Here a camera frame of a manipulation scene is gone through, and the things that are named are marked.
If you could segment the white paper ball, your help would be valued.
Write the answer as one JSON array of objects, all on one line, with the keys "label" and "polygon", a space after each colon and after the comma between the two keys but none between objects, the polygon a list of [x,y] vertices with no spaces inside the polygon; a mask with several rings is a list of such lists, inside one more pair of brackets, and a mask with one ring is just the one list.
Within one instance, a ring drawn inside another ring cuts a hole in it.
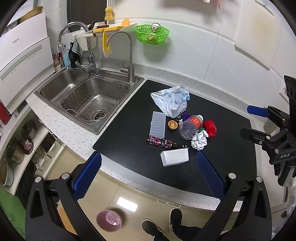
[{"label": "white paper ball", "polygon": [[191,140],[191,146],[192,148],[201,151],[207,146],[207,138],[209,137],[208,133],[205,130],[202,130],[196,135]]}]

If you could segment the white ribbed plastic box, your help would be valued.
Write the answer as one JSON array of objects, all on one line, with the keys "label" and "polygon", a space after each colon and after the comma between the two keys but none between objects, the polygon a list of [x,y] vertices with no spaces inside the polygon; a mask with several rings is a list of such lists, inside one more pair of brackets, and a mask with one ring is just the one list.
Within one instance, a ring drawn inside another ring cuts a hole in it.
[{"label": "white ribbed plastic box", "polygon": [[162,151],[160,158],[164,167],[183,164],[189,161],[188,148]]}]

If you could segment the red cloth piece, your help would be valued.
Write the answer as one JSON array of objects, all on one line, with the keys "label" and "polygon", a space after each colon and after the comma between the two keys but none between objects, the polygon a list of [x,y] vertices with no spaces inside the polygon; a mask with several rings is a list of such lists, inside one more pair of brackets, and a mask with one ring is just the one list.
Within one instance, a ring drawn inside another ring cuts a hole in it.
[{"label": "red cloth piece", "polygon": [[205,128],[205,131],[207,132],[209,138],[215,137],[217,133],[217,128],[212,120],[204,121],[203,127]]}]

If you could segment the clear bottle red label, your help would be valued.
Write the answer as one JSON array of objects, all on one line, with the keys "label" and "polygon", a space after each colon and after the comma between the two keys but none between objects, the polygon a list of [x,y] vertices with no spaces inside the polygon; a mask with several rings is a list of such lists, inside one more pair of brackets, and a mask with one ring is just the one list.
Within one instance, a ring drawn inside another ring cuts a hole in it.
[{"label": "clear bottle red label", "polygon": [[203,127],[203,116],[192,115],[179,125],[179,134],[184,140],[191,140]]}]

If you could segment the black colourful patterned tube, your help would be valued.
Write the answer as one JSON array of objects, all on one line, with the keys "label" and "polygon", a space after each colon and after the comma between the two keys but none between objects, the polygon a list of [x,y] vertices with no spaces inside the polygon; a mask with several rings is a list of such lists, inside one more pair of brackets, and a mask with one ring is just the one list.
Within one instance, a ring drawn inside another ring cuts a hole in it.
[{"label": "black colourful patterned tube", "polygon": [[159,148],[168,149],[168,150],[187,148],[186,145],[175,143],[172,140],[167,140],[165,138],[157,138],[153,136],[148,136],[147,144],[150,146],[159,147]]}]

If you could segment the clear ribbed plastic lid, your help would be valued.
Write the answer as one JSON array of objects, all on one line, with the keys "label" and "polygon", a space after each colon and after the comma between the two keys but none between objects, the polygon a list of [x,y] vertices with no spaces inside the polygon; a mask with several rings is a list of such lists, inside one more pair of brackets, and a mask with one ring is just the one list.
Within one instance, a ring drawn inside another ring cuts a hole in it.
[{"label": "clear ribbed plastic lid", "polygon": [[164,113],[154,111],[152,114],[149,135],[156,138],[164,138],[165,130],[166,130],[166,115]]}]

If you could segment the white plastic bag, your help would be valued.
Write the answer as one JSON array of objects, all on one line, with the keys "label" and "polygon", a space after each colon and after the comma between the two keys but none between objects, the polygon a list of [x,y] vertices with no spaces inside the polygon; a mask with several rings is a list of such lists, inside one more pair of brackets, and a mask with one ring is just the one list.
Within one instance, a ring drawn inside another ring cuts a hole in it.
[{"label": "white plastic bag", "polygon": [[187,109],[190,94],[181,85],[153,92],[151,98],[166,116],[176,118]]}]

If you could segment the purple drawstring pouch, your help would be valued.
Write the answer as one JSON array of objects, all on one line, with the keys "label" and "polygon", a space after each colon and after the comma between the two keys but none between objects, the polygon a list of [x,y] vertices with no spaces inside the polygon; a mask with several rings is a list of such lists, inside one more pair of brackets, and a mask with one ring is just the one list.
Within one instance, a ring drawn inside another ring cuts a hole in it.
[{"label": "purple drawstring pouch", "polygon": [[190,114],[182,113],[182,121],[186,121],[190,116]]}]

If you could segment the pink trash bin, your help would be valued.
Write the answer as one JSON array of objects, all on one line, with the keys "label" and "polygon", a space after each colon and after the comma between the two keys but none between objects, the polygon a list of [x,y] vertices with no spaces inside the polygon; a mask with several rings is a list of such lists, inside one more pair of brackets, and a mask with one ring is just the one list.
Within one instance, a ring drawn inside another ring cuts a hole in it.
[{"label": "pink trash bin", "polygon": [[112,210],[100,211],[96,216],[96,222],[106,232],[117,232],[122,227],[121,217]]}]

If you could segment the tall chrome kitchen faucet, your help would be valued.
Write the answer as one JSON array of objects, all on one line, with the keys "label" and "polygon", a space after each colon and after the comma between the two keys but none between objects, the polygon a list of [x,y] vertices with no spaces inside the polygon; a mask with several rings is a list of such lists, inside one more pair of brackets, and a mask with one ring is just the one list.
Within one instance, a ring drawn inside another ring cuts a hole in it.
[{"label": "tall chrome kitchen faucet", "polygon": [[[78,26],[81,27],[83,30],[85,30],[85,33],[87,33],[89,31],[88,27],[83,23],[83,22],[70,22],[67,25],[65,25],[62,30],[60,31],[59,35],[58,35],[58,45],[57,45],[57,52],[58,53],[64,53],[65,52],[65,46],[62,43],[62,35],[63,33],[66,31],[67,28],[69,27],[73,27],[73,26]],[[86,42],[86,46],[87,46],[87,51],[88,51],[88,65],[86,65],[85,67],[83,67],[80,62],[78,60],[75,61],[75,65],[76,67],[80,68],[84,73],[87,73],[91,76],[95,76],[98,74],[98,70],[96,67],[96,63],[95,63],[95,56],[92,52],[92,44],[91,44],[91,40],[90,37],[84,38],[82,36],[78,37],[74,37],[74,44],[72,47],[72,51],[80,56],[82,56],[82,52],[84,51],[82,49],[82,47],[79,44],[79,41],[77,39],[82,38],[85,40]]]}]

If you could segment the white storage drawer box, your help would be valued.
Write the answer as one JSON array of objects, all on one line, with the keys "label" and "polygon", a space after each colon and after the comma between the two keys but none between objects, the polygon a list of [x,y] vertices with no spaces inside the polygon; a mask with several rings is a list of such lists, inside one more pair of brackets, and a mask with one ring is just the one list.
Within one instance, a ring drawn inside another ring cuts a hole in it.
[{"label": "white storage drawer box", "polygon": [[55,140],[51,148],[47,152],[43,151],[44,154],[41,154],[42,159],[38,161],[36,173],[41,173],[44,177],[47,176],[64,149],[65,145],[59,140]]}]

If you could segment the black shoe right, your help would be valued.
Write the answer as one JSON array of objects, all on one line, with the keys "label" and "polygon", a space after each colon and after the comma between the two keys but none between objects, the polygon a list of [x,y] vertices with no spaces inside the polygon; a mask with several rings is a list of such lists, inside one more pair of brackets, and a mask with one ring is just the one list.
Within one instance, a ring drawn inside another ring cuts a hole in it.
[{"label": "black shoe right", "polygon": [[173,208],[170,211],[170,217],[169,217],[169,232],[173,233],[173,225],[174,224],[178,224],[181,225],[182,224],[182,212],[180,209],[178,208]]}]

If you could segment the black shoe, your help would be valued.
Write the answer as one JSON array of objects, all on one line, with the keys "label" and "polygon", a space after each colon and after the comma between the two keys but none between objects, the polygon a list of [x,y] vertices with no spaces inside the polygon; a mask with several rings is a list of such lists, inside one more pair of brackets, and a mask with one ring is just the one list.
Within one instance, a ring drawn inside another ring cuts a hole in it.
[{"label": "black shoe", "polygon": [[145,233],[155,237],[158,233],[161,233],[161,229],[150,219],[145,219],[141,223],[141,227]]},{"label": "black shoe", "polygon": [[180,209],[178,208],[173,208],[170,211],[170,217],[169,217],[169,232],[173,233],[173,225],[174,224],[178,224],[181,225],[182,224],[182,212]]}]

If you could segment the steel pot on shelf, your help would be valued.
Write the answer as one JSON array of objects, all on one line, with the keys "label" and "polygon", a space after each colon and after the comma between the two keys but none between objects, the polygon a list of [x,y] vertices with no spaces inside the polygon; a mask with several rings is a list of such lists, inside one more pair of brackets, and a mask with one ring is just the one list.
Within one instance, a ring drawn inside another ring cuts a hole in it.
[{"label": "steel pot on shelf", "polygon": [[12,138],[6,147],[6,158],[10,163],[20,165],[23,162],[25,153],[20,142],[16,138]]}]

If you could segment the black shoe left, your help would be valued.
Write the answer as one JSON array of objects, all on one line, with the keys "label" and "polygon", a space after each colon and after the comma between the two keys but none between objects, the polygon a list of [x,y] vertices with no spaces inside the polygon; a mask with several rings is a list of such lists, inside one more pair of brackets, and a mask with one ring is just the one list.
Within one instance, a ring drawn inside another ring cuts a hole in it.
[{"label": "black shoe left", "polygon": [[161,233],[161,229],[150,219],[145,219],[141,223],[141,227],[145,233],[155,237],[158,233]]}]

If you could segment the stainless steel sink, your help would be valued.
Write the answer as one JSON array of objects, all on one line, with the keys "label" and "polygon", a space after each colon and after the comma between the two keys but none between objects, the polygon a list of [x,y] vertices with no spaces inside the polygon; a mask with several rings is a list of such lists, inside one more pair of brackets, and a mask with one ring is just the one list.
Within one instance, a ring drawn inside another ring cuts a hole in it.
[{"label": "stainless steel sink", "polygon": [[76,124],[98,135],[115,112],[144,81],[131,83],[126,74],[102,70],[89,76],[64,67],[49,77],[35,95]]}]

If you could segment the yellow scraper brush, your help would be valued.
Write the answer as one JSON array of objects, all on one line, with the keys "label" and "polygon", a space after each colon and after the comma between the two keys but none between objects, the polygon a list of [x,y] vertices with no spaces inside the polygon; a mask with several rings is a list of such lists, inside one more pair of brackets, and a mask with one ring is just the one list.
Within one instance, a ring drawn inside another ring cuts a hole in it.
[{"label": "yellow scraper brush", "polygon": [[106,31],[103,31],[102,35],[102,45],[103,45],[103,54],[104,57],[108,58],[109,55],[112,53],[110,46],[107,44],[108,35],[106,34]]}]

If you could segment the white sink shelf rack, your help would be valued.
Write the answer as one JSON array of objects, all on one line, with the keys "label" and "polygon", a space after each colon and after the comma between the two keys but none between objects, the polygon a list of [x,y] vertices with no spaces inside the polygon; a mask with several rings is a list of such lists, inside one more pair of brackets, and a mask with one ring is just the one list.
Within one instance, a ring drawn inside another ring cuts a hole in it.
[{"label": "white sink shelf rack", "polygon": [[111,35],[113,32],[117,31],[124,31],[124,32],[133,32],[134,27],[136,27],[138,23],[127,22],[124,20],[121,24],[110,24],[110,25],[95,25],[93,30],[88,31],[85,33],[85,30],[80,30],[72,34],[73,41],[78,43],[78,46],[82,51],[87,51],[87,38],[91,39],[91,47],[92,49],[96,47],[96,40],[94,38],[98,36],[102,36],[103,33],[106,33],[108,36]]}]

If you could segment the green plastic wall basket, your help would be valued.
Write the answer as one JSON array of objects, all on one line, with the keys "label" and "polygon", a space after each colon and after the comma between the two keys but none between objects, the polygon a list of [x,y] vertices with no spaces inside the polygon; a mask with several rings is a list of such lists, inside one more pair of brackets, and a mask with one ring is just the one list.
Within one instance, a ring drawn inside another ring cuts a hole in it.
[{"label": "green plastic wall basket", "polygon": [[137,25],[134,27],[134,31],[139,42],[152,45],[163,44],[170,34],[170,30],[158,23]]}]

